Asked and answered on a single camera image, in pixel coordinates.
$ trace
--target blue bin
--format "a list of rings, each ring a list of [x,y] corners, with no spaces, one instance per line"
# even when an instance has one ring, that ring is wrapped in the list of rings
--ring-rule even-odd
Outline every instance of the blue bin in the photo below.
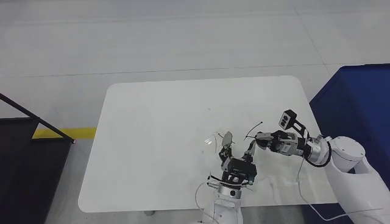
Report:
[[[390,64],[345,66],[311,100],[324,136],[346,136],[366,150],[368,162],[390,188]],[[326,218],[342,214],[338,204],[315,205]],[[323,221],[303,207],[307,223]],[[348,217],[324,223],[352,223]]]

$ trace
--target white table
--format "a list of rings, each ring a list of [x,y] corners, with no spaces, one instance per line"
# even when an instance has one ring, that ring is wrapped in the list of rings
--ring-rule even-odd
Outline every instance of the white table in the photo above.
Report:
[[[279,130],[292,109],[312,136],[319,129],[300,82],[290,76],[120,83],[111,86],[85,172],[79,207],[84,212],[194,209],[194,192],[212,170],[221,177],[216,131],[233,133],[233,155],[241,157],[246,133]],[[253,192],[242,206],[303,204],[296,184],[301,158],[257,147]],[[303,196],[311,203],[336,198],[323,169],[303,164]],[[212,189],[199,191],[205,206]]]

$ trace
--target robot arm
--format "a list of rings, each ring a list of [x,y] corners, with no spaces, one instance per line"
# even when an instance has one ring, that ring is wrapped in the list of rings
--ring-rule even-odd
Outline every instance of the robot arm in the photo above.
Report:
[[[222,178],[215,188],[214,201],[205,208],[202,223],[242,224],[241,188],[252,185],[257,175],[253,164],[255,145],[282,155],[303,157],[314,167],[324,167],[328,181],[340,206],[355,224],[390,224],[390,192],[378,172],[368,163],[364,148],[347,137],[311,138],[306,127],[297,121],[297,114],[285,111],[279,121],[282,129],[295,129],[300,135],[278,130],[258,132],[242,158],[232,155],[232,134],[222,140],[219,157],[222,160]]]
[[[354,223],[390,223],[389,189],[368,163],[363,146],[347,137],[305,137],[306,128],[296,116],[291,110],[285,111],[279,125],[284,130],[295,129],[302,138],[283,131],[259,132],[255,137],[257,145],[282,155],[301,156],[312,166],[324,167],[340,206]]]

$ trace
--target yellow line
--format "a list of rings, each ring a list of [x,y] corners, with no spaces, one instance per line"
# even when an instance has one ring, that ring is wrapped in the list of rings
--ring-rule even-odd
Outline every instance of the yellow line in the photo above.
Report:
[[[61,132],[69,135],[73,139],[93,139],[95,137],[96,128],[63,128]],[[33,135],[33,139],[39,138],[60,138],[58,134],[50,129],[37,129]]]

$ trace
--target black frame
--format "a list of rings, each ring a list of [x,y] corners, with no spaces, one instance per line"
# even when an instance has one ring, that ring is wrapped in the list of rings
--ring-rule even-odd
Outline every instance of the black frame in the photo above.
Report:
[[[56,128],[53,125],[49,124],[48,122],[46,122],[42,118],[40,118],[37,115],[33,114],[31,111],[25,109],[24,107],[22,107],[21,105],[17,104],[16,102],[14,102],[13,100],[9,99],[7,96],[5,96],[5,95],[3,95],[1,93],[0,93],[0,100],[2,100],[3,102],[7,103],[11,107],[14,107],[18,111],[21,111],[25,115],[27,115],[27,116],[29,116],[29,117],[31,117],[33,119],[36,119],[40,124],[44,125],[48,129],[56,132],[58,135],[62,136],[63,138],[72,140],[73,144],[76,142],[73,138],[71,138],[70,136],[64,134],[58,128]]]

